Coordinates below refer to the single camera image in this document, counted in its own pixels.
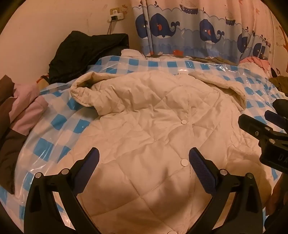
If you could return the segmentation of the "cream quilted down jacket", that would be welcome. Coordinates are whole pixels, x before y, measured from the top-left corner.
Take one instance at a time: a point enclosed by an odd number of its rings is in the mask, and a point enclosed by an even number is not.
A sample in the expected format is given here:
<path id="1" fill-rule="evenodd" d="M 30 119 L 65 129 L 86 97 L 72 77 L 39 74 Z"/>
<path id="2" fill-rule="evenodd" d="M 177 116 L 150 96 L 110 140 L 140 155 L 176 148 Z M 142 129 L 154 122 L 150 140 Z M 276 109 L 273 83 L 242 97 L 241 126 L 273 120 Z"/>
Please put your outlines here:
<path id="1" fill-rule="evenodd" d="M 196 147 L 218 168 L 255 176 L 262 202 L 272 175 L 255 138 L 239 128 L 246 109 L 242 84 L 204 72 L 119 76 L 90 72 L 70 93 L 98 117 L 59 168 L 91 148 L 100 163 L 78 198 L 102 233 L 185 233 L 209 202 L 188 153 Z"/>

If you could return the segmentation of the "pink clothes by curtain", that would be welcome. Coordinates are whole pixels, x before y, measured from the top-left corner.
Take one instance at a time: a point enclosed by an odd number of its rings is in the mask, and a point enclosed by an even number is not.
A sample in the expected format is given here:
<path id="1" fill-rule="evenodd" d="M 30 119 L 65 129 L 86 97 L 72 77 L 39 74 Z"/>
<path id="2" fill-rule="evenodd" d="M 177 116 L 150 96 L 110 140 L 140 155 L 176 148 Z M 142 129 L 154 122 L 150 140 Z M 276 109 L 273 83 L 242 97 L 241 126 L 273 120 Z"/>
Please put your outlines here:
<path id="1" fill-rule="evenodd" d="M 264 59 L 260 59 L 258 57 L 255 56 L 250 56 L 250 57 L 246 57 L 244 59 L 242 59 L 239 62 L 239 66 L 240 67 L 251 67 L 252 64 L 255 64 L 256 66 L 258 66 L 259 68 L 261 68 L 265 73 L 269 73 L 270 72 L 270 63 L 268 60 L 264 60 Z"/>

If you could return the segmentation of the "whale print curtain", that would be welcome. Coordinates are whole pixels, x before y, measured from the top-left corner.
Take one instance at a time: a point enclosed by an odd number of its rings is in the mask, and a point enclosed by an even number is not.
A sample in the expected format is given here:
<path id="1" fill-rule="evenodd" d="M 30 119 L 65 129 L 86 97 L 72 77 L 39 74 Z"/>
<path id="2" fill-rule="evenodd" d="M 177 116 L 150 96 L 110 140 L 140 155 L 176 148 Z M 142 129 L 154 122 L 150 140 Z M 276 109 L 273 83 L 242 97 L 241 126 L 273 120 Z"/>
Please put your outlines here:
<path id="1" fill-rule="evenodd" d="M 145 56 L 270 60 L 274 35 L 262 1 L 132 1 Z"/>

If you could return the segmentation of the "brown garment at right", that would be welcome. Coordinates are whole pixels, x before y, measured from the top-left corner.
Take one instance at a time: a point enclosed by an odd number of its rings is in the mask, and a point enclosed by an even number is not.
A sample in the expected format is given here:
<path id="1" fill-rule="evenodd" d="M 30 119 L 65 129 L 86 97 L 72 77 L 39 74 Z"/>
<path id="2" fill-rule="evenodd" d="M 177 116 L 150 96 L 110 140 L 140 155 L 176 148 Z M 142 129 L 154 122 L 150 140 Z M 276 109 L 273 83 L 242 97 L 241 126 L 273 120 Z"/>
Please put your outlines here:
<path id="1" fill-rule="evenodd" d="M 275 78 L 270 78 L 269 81 L 278 89 L 278 91 L 288 96 L 288 77 L 277 76 Z"/>

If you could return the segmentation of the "black garment pile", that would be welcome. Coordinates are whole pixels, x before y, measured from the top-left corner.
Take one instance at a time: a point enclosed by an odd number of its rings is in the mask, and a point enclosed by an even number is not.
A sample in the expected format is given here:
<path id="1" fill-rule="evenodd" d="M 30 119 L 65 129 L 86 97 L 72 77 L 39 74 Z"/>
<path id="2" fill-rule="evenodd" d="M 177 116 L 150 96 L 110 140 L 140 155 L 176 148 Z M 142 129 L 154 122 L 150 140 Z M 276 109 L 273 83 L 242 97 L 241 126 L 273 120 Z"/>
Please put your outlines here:
<path id="1" fill-rule="evenodd" d="M 128 34 L 88 36 L 72 31 L 49 64 L 48 83 L 67 83 L 83 75 L 88 66 L 105 56 L 120 56 L 129 48 Z"/>

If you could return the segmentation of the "white wall power socket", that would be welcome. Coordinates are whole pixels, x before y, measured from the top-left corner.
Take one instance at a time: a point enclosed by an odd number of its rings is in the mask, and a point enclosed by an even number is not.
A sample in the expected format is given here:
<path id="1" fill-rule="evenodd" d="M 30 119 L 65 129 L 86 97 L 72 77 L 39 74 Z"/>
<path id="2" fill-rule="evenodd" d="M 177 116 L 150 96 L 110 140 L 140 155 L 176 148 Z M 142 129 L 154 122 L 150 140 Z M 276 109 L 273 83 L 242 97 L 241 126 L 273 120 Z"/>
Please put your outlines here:
<path id="1" fill-rule="evenodd" d="M 111 22 L 113 22 L 113 21 L 121 21 L 124 18 L 125 17 L 124 17 L 123 12 L 121 12 L 118 7 L 110 9 L 110 21 Z"/>

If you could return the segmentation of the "pink and brown garment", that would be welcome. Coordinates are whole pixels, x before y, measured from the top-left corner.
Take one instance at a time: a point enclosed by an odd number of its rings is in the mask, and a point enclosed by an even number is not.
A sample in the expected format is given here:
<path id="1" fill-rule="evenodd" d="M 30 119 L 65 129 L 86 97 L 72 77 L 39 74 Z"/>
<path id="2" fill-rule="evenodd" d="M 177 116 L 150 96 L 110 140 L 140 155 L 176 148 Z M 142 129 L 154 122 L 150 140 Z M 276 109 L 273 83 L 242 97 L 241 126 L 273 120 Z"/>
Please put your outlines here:
<path id="1" fill-rule="evenodd" d="M 1 78 L 1 187 L 15 193 L 15 169 L 30 131 L 48 107 L 37 84 Z"/>

